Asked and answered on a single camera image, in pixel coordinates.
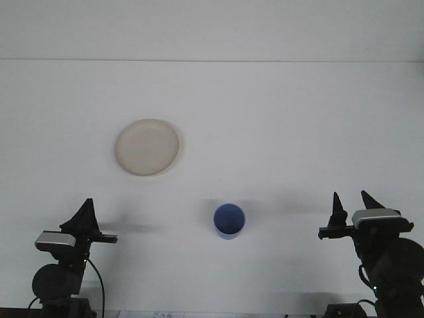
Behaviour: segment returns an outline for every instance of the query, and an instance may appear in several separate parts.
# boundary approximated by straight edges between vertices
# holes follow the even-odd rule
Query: white wall
[[[0,1],[0,57],[424,61],[422,0]]]

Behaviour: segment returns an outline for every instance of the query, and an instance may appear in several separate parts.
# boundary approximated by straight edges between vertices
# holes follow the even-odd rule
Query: paper plate
[[[151,176],[175,160],[180,142],[176,131],[165,121],[142,119],[125,128],[117,139],[115,156],[126,171]]]

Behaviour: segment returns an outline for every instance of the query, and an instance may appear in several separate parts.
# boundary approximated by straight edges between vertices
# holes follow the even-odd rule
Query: black cable
[[[353,307],[353,309],[352,309],[352,312],[350,313],[350,318],[353,318],[353,314],[354,314],[354,312],[355,312],[355,309],[358,307],[358,306],[360,306],[359,304],[360,303],[369,303],[370,305],[372,305],[372,306],[376,306],[376,304],[374,303],[374,302],[372,302],[372,301],[370,301],[370,300],[368,300],[368,299],[361,299],[360,301],[357,301],[356,303],[355,303],[355,306]]]
[[[33,303],[35,303],[36,300],[40,299],[39,297],[35,297],[28,305],[28,317],[30,317],[31,314],[31,306],[33,305]]]
[[[40,299],[39,297],[35,297],[28,305],[28,309],[31,308],[31,306],[33,305],[33,303],[35,303],[36,300]]]
[[[359,266],[359,269],[358,269],[359,278],[360,278],[360,280],[362,280],[364,282],[365,285],[367,285],[369,288],[372,289],[370,281],[365,278],[364,272],[362,271],[363,268],[364,268],[364,265]]]
[[[87,260],[91,266],[93,266],[93,269],[95,270],[95,272],[97,273],[97,276],[99,276],[99,280],[100,280],[100,285],[101,285],[101,298],[102,298],[102,302],[101,302],[101,318],[105,318],[105,286],[103,285],[103,280],[101,279],[100,273],[97,270],[97,268],[94,266],[93,262],[88,259]]]

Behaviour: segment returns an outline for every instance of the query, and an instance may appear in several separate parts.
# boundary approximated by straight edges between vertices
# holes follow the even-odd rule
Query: plate
[[[170,124],[160,119],[141,119],[119,135],[115,156],[127,172],[152,176],[172,164],[179,148],[177,132]]]

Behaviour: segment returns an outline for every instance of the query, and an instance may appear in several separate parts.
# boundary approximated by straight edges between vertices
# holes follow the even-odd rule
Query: cup
[[[242,209],[232,203],[218,207],[213,216],[213,223],[218,235],[226,240],[237,237],[244,227],[245,221],[246,217]]]

